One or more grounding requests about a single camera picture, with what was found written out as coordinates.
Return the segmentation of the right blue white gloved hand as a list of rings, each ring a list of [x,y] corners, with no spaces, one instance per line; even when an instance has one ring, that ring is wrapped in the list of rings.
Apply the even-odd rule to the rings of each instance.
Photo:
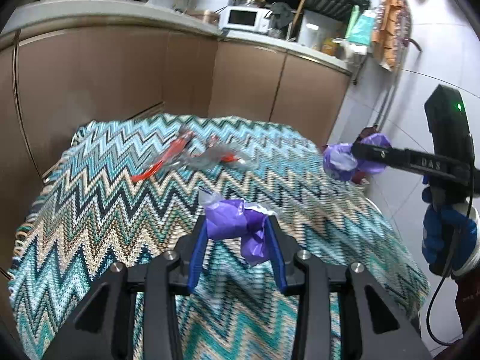
[[[479,265],[479,211],[467,201],[435,207],[430,187],[423,190],[421,197],[428,204],[421,251],[432,272],[442,275],[453,234],[459,231],[450,269],[456,279],[467,275]]]

